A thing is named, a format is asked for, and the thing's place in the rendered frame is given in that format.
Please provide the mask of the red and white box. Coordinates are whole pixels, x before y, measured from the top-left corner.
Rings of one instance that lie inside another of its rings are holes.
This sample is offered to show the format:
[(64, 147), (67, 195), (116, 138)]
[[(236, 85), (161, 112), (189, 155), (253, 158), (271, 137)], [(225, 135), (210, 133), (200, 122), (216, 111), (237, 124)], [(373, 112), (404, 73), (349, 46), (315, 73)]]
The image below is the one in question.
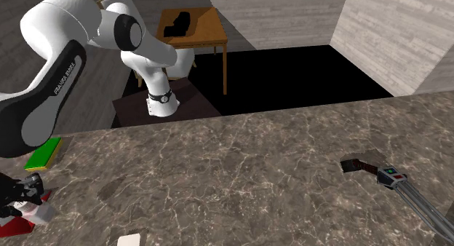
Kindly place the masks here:
[(19, 207), (22, 215), (0, 218), (0, 237), (28, 234), (36, 225), (48, 224), (56, 213), (55, 208), (47, 201), (51, 193), (51, 189), (44, 191), (41, 195), (41, 205), (30, 202), (14, 203), (14, 207)]

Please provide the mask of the green and yellow sponge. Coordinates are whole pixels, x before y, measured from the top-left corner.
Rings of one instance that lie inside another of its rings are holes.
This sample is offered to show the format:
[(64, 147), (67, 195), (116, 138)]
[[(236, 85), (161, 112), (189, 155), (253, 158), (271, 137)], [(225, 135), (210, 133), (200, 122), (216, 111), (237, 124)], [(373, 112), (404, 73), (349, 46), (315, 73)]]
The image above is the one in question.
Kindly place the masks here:
[(47, 170), (55, 159), (63, 144), (63, 139), (50, 138), (44, 145), (37, 148), (26, 162), (27, 171)]

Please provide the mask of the small white block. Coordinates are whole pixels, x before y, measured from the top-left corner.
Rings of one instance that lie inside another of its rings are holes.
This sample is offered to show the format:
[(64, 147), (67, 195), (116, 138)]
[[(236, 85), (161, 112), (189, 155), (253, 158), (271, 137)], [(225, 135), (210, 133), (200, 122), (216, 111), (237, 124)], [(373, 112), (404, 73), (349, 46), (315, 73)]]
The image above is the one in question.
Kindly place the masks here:
[(128, 235), (120, 236), (117, 240), (116, 246), (140, 246), (140, 242), (141, 242), (141, 235), (139, 233), (128, 234)]

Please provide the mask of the dark robot stand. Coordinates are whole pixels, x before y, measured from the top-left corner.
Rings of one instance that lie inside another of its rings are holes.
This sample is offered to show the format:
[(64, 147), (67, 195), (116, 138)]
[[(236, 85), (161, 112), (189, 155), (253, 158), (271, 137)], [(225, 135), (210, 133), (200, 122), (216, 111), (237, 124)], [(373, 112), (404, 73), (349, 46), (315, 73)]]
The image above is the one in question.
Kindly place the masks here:
[(116, 115), (112, 128), (221, 116), (187, 78), (171, 81), (170, 86), (180, 101), (180, 105), (173, 115), (167, 117), (150, 116), (146, 106), (147, 91), (143, 90), (113, 101)]

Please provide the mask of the wooden table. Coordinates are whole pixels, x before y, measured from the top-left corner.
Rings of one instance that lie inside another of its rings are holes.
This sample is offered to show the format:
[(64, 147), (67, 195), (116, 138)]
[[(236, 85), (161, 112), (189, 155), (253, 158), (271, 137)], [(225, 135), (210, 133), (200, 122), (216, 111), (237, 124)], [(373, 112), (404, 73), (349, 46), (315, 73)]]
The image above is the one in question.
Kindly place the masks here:
[[(187, 34), (181, 37), (164, 37), (164, 28), (171, 26), (181, 12), (190, 14)], [(227, 43), (228, 38), (215, 7), (163, 9), (156, 38), (175, 49), (222, 47), (223, 48), (223, 94), (227, 94)]]

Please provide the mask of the grey long-handled tool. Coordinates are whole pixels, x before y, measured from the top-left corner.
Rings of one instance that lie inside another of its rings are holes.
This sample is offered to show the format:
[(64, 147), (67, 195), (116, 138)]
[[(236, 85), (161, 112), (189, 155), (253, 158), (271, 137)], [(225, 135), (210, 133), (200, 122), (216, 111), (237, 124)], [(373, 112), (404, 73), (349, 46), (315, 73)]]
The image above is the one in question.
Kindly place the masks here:
[(376, 183), (395, 191), (415, 214), (436, 234), (454, 245), (454, 223), (450, 222), (394, 166), (376, 167), (359, 159), (340, 161), (344, 173), (364, 170), (376, 177)]

